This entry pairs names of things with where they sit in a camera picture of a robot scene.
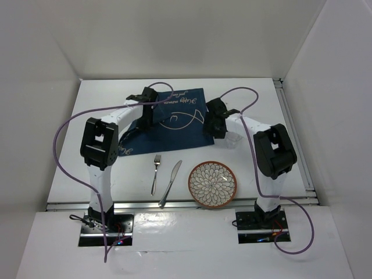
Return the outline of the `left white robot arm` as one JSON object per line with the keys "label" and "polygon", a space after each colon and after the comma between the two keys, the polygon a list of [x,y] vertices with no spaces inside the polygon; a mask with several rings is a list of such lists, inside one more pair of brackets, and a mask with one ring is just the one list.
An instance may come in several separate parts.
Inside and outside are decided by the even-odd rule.
{"label": "left white robot arm", "polygon": [[153,121],[153,103],[158,93],[145,87],[140,95],[127,97],[124,107],[101,118],[89,118],[85,123],[80,155],[87,165],[91,192],[88,216],[102,232],[115,224],[114,203],[111,195],[111,170],[119,155],[119,134],[132,122],[140,130],[147,130]]}

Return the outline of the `blue fish placemat cloth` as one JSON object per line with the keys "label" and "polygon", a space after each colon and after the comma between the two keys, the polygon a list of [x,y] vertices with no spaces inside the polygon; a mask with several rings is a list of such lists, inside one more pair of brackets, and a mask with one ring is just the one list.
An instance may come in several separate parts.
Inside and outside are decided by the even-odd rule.
{"label": "blue fish placemat cloth", "polygon": [[161,153],[214,144],[203,133],[207,112],[203,88],[176,91],[172,99],[153,109],[153,125],[148,131],[132,122],[119,141],[119,156]]}

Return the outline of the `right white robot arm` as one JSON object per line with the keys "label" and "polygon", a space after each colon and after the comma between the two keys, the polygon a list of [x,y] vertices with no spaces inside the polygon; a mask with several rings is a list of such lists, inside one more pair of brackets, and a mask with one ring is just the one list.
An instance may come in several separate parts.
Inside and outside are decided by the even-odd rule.
{"label": "right white robot arm", "polygon": [[280,211],[280,196],[287,174],[297,163],[297,155],[283,124],[264,124],[228,110],[220,98],[206,104],[203,132],[223,139],[228,132],[246,138],[252,153],[259,197],[254,205],[255,224],[268,227]]}

